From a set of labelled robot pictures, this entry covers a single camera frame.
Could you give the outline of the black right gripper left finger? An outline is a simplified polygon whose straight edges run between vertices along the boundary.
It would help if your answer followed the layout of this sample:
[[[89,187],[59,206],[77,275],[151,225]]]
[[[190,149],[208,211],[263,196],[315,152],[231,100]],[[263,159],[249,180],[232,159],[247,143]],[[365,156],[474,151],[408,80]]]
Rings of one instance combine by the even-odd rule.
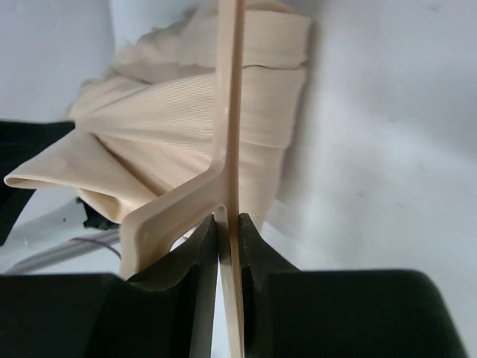
[[[114,274],[1,277],[3,357],[209,357],[217,227],[123,280]]]

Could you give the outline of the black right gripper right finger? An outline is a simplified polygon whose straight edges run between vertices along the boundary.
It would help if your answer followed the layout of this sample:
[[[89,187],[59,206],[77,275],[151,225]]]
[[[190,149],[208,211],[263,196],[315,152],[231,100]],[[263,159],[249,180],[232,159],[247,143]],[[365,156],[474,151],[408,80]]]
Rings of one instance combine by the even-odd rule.
[[[238,218],[247,357],[465,357],[436,285],[406,269],[302,271]]]

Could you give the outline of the beige hanger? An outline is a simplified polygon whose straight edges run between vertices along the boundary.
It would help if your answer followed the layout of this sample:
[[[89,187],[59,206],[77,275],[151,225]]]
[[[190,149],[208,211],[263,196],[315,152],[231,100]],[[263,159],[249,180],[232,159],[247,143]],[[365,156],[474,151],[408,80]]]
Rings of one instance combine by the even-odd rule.
[[[215,117],[209,168],[128,214],[120,228],[120,275],[129,278],[165,256],[176,239],[213,214],[218,226],[218,260],[232,357],[244,356],[238,235],[244,8],[244,1],[218,2]]]

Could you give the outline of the beige trousers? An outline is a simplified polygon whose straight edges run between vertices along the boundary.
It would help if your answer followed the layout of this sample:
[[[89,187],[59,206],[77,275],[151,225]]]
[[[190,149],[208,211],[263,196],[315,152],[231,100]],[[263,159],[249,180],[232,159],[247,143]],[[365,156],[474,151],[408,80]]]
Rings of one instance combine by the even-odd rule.
[[[217,4],[158,28],[86,82],[66,113],[75,129],[5,176],[23,189],[70,186],[110,221],[205,172],[215,116]],[[241,91],[239,206],[261,226],[279,188],[306,80],[312,21],[249,1]]]

